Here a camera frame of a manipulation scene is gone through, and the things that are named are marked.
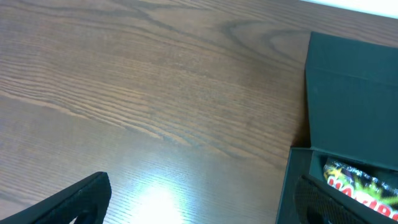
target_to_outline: open box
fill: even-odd
[[[313,32],[305,76],[312,146],[290,149],[276,223],[300,223],[294,189],[302,175],[365,223],[397,223],[328,186],[323,166],[332,157],[398,170],[398,49]]]

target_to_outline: open box flap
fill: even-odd
[[[312,148],[398,170],[398,49],[313,32],[305,74]]]

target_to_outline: wood grain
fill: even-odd
[[[272,223],[310,31],[398,47],[397,27],[296,0],[0,0],[0,218],[105,170],[107,223],[156,181],[186,222]]]

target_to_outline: wooden table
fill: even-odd
[[[297,0],[0,0],[0,219],[103,170],[105,223],[274,223],[312,30],[398,47]]]

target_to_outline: dark green box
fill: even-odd
[[[299,223],[295,182],[324,181],[327,157],[398,170],[398,49],[313,32],[305,76],[312,146],[290,150],[276,223]],[[367,222],[397,223],[324,184]]]

